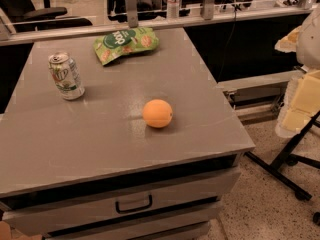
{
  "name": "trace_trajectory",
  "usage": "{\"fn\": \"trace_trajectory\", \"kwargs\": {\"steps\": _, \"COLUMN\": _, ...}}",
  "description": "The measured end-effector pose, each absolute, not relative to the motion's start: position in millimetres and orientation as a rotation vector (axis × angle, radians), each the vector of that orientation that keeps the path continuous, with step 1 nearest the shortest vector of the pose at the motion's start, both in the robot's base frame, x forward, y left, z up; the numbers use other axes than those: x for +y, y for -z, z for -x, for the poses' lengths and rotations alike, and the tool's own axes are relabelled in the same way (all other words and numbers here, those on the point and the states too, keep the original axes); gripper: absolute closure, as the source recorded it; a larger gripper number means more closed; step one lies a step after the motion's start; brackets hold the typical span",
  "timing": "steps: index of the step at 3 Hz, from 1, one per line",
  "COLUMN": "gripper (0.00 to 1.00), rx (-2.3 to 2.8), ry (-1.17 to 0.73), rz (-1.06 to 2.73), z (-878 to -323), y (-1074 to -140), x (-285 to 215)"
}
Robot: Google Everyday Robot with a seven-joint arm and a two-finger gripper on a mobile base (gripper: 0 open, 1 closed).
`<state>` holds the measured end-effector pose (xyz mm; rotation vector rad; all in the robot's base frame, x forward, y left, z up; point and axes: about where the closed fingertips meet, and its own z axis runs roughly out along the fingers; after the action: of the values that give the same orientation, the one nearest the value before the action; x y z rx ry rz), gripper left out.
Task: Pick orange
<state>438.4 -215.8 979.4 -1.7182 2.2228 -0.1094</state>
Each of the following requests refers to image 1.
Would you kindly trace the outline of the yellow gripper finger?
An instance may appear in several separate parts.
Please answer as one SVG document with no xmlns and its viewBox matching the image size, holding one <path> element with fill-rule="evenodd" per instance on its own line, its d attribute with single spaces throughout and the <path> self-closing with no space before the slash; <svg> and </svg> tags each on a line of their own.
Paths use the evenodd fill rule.
<svg viewBox="0 0 320 240">
<path fill-rule="evenodd" d="M 286 36 L 277 41 L 275 49 L 280 52 L 290 53 L 296 51 L 296 43 L 301 27 L 298 26 Z"/>
<path fill-rule="evenodd" d="M 299 134 L 320 111 L 320 70 L 311 70 L 301 77 L 293 77 L 284 96 L 280 109 L 276 134 L 291 138 Z"/>
</svg>

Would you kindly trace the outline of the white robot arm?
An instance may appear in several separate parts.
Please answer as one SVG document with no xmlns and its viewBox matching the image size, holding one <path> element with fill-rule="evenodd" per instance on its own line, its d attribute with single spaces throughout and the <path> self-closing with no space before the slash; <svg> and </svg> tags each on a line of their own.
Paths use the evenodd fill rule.
<svg viewBox="0 0 320 240">
<path fill-rule="evenodd" d="M 320 111 L 320 7 L 278 40 L 275 49 L 295 52 L 297 61 L 307 70 L 303 76 L 292 77 L 288 82 L 284 105 L 277 118 L 276 134 L 291 138 Z"/>
</svg>

